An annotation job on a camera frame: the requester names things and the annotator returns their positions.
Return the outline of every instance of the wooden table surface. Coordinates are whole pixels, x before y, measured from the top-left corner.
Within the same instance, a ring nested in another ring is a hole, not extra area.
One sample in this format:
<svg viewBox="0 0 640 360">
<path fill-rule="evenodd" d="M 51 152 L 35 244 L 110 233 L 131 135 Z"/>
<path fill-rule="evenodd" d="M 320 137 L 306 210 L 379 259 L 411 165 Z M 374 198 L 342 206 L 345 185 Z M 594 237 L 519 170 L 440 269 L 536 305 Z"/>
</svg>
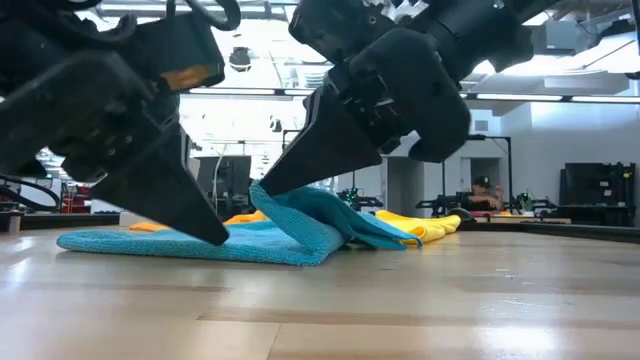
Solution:
<svg viewBox="0 0 640 360">
<path fill-rule="evenodd" d="M 0 237 L 7 360 L 640 359 L 640 247 L 460 233 L 323 266 Z"/>
<path fill-rule="evenodd" d="M 494 224 L 519 224 L 522 222 L 541 222 L 541 223 L 555 223 L 555 224 L 571 224 L 571 219 L 565 219 L 565 218 L 546 218 L 546 219 L 540 219 L 537 217 L 533 217 L 533 216 L 501 216 L 501 215 L 494 215 L 491 216 L 491 219 L 488 219 L 485 216 L 479 216 L 475 218 L 477 222 L 479 223 L 494 223 Z"/>
</svg>

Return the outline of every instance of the doorway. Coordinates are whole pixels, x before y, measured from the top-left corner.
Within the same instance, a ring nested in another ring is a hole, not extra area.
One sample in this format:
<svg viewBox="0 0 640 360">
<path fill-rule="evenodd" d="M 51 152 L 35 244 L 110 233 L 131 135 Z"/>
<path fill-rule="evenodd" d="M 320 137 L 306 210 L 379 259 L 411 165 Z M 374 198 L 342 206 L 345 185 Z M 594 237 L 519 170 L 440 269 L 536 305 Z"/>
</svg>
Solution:
<svg viewBox="0 0 640 360">
<path fill-rule="evenodd" d="M 500 158 L 471 158 L 470 183 L 481 176 L 489 178 L 491 186 L 500 186 Z"/>
</svg>

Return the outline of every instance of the robot workstation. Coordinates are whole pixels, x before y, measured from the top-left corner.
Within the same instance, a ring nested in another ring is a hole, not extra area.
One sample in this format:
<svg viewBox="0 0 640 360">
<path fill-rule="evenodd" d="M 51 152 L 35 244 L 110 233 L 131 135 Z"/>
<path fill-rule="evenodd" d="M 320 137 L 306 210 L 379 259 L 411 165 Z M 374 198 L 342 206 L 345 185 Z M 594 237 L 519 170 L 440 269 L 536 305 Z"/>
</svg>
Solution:
<svg viewBox="0 0 640 360">
<path fill-rule="evenodd" d="M 560 0 L 283 0 L 295 7 L 290 37 L 329 70 L 304 93 L 300 128 L 283 132 L 264 114 L 283 140 L 259 178 L 250 159 L 222 153 L 199 162 L 200 176 L 190 169 L 198 145 L 188 145 L 180 106 L 193 89 L 225 87 L 231 70 L 216 36 L 237 32 L 250 8 L 271 14 L 274 2 L 156 0 L 145 4 L 158 16 L 139 21 L 127 1 L 109 0 L 122 10 L 109 30 L 79 16 L 103 17 L 106 2 L 0 0 L 7 359 L 640 356 L 640 231 L 572 225 L 549 199 L 515 195 L 511 137 L 470 135 L 461 96 L 479 64 L 499 74 L 530 61 L 523 24 Z M 227 115 L 206 121 L 224 127 Z M 429 218 L 359 192 L 359 170 L 391 166 L 410 134 L 418 140 L 405 159 L 442 164 L 443 187 L 445 162 L 465 144 L 505 140 L 508 187 L 486 201 L 443 188 L 416 205 Z M 43 149 L 87 184 L 62 194 L 117 214 L 60 214 L 74 202 L 43 185 Z M 343 191 L 314 185 L 345 175 Z M 243 186 L 236 206 L 230 193 Z M 631 201 L 629 186 L 613 196 Z M 26 195 L 34 189 L 46 201 Z"/>
</svg>

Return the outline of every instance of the blue microfiber cloth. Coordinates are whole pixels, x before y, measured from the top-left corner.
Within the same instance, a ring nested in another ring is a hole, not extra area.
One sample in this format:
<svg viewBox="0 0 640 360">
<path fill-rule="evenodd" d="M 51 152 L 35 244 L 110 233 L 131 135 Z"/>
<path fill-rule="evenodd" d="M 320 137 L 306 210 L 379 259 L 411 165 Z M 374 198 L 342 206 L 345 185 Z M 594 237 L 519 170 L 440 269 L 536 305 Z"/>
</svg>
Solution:
<svg viewBox="0 0 640 360">
<path fill-rule="evenodd" d="M 222 246 L 175 230 L 149 234 L 121 230 L 84 230 L 64 234 L 58 246 L 73 251 L 238 260 L 311 266 L 321 264 L 347 241 L 358 239 L 376 248 L 402 250 L 400 240 L 416 239 L 374 216 L 357 213 L 335 195 L 303 187 L 274 198 L 259 186 L 250 189 L 254 206 L 268 218 L 227 226 Z"/>
</svg>

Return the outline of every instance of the ceiling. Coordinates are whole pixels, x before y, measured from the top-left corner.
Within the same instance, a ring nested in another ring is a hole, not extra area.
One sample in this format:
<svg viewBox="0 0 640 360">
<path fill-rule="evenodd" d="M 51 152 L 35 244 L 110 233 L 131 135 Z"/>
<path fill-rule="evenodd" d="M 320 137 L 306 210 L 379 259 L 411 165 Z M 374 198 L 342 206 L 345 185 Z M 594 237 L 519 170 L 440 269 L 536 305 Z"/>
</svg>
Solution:
<svg viewBox="0 0 640 360">
<path fill-rule="evenodd" d="M 201 2 L 215 4 L 213 1 Z M 238 73 L 227 68 L 227 79 L 222 86 L 315 88 L 319 85 L 331 64 L 321 64 L 323 58 L 289 36 L 287 20 L 296 3 L 297 0 L 241 0 L 244 19 L 238 31 L 213 31 L 222 53 L 226 56 L 231 54 L 234 47 L 246 46 L 251 49 L 251 71 Z M 141 17 L 140 21 L 144 22 L 162 16 L 163 7 L 162 0 L 104 0 L 97 8 L 97 14 L 102 19 L 95 16 L 94 19 L 102 22 L 103 28 L 114 26 L 117 16 L 125 13 L 136 14 Z M 565 0 L 538 15 L 529 24 L 539 25 L 548 20 L 584 21 L 578 31 L 586 34 L 598 31 L 603 24 L 607 25 L 629 12 L 628 0 Z M 637 49 L 635 43 L 630 45 L 626 48 L 627 51 Z M 614 55 L 610 54 L 609 61 L 600 59 L 598 64 L 590 64 L 589 67 L 579 62 L 568 64 L 565 61 L 567 59 L 539 57 L 524 66 L 508 69 L 503 74 L 495 74 L 492 67 L 481 64 L 462 82 L 462 86 L 467 91 L 488 93 L 617 94 L 628 88 L 628 81 L 623 75 L 607 73 L 607 64 L 616 63 L 617 56 Z M 545 74 L 544 70 L 549 69 L 561 71 L 552 75 Z M 567 70 L 571 71 L 570 76 L 564 75 Z M 478 106 L 486 108 L 493 107 L 493 104 Z"/>
</svg>

